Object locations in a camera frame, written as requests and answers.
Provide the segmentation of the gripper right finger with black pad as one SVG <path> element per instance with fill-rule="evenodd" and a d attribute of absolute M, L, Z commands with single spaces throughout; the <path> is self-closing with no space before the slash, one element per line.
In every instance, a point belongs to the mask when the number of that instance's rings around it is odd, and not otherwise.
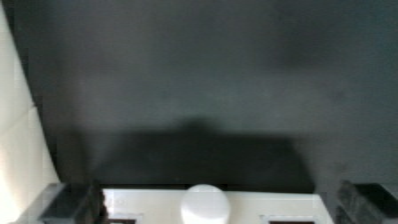
<path fill-rule="evenodd" d="M 344 181 L 337 199 L 335 224 L 398 224 L 398 184 Z"/>

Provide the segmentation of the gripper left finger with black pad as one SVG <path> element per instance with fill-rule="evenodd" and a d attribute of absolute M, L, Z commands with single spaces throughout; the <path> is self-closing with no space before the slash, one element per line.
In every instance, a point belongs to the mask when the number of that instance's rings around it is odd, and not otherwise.
<path fill-rule="evenodd" d="M 42 224 L 101 224 L 104 195 L 95 184 L 67 184 L 39 216 Z"/>

